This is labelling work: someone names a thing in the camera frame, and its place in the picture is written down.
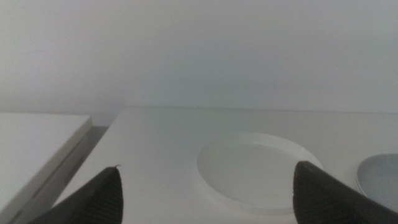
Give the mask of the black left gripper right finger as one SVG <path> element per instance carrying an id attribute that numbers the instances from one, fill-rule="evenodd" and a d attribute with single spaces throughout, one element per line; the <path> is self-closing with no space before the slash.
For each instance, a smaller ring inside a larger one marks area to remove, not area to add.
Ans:
<path id="1" fill-rule="evenodd" d="M 309 161 L 295 166 L 293 193 L 299 224 L 397 224 L 397 212 L 359 194 Z"/>

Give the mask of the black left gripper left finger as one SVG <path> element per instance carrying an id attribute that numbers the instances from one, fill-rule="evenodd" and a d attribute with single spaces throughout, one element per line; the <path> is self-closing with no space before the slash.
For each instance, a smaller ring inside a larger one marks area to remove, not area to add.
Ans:
<path id="1" fill-rule="evenodd" d="M 124 199 L 117 167 L 107 167 L 29 224 L 121 224 Z"/>

